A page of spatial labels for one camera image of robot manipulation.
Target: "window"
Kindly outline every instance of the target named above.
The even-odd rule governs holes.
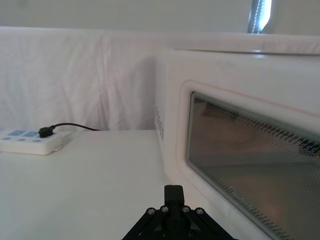
[[[187,163],[272,239],[320,236],[318,136],[194,92]]]
[[[272,0],[252,0],[248,33],[260,34],[270,20]]]

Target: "plug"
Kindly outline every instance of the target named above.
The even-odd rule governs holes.
[[[54,129],[52,127],[42,127],[39,129],[40,138],[46,138],[54,134]]]

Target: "power strip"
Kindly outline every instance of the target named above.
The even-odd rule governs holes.
[[[0,131],[0,152],[48,155],[62,146],[62,136],[54,133],[40,138],[37,131],[3,130]]]

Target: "white fabric backdrop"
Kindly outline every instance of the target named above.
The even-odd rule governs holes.
[[[0,27],[0,130],[153,129],[155,55],[166,48],[318,54],[320,40]]]

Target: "microwave oven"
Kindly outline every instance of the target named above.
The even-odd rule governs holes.
[[[164,171],[194,186],[192,199],[205,196],[234,238],[320,236],[319,66],[316,55],[166,50],[157,58]]]

